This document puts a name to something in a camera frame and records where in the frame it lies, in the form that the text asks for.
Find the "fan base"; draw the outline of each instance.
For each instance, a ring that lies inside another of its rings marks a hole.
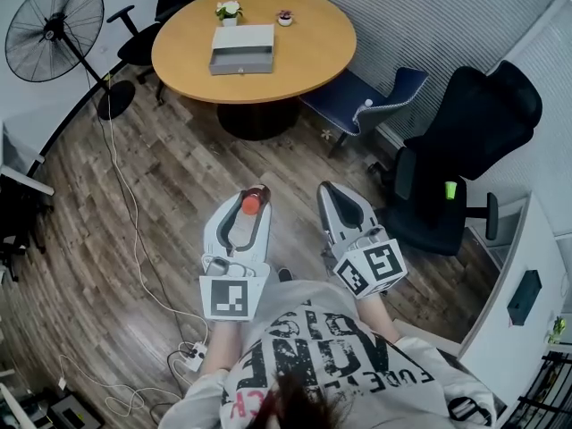
[[[123,113],[135,97],[135,86],[130,81],[119,81],[111,86],[97,106],[97,115],[106,121]]]

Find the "potted plant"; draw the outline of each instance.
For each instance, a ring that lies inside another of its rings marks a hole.
[[[554,327],[552,328],[552,333],[549,334],[549,343],[560,343],[560,336],[566,329],[566,319],[558,316],[556,321],[554,321]]]
[[[242,15],[242,8],[240,8],[240,3],[236,0],[230,0],[223,4],[219,2],[216,4],[215,13],[218,19],[223,23],[223,26],[229,27],[237,24],[239,15]]]
[[[288,27],[289,25],[292,24],[292,17],[294,16],[294,13],[290,10],[281,10],[278,14],[278,23],[280,25],[282,25],[283,27]]]

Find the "person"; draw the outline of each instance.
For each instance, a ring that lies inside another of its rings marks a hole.
[[[495,424],[492,394],[438,350],[402,337],[379,294],[269,284],[252,322],[218,322],[200,377],[160,429],[417,428]]]

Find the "black box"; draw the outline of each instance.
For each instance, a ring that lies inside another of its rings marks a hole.
[[[515,295],[507,307],[514,325],[525,325],[526,318],[534,305],[536,297],[543,285],[536,270],[528,270],[522,277]]]

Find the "shoe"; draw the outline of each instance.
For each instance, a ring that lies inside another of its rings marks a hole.
[[[294,280],[294,276],[290,270],[288,270],[286,267],[283,267],[278,271],[278,279],[280,282],[291,282]]]

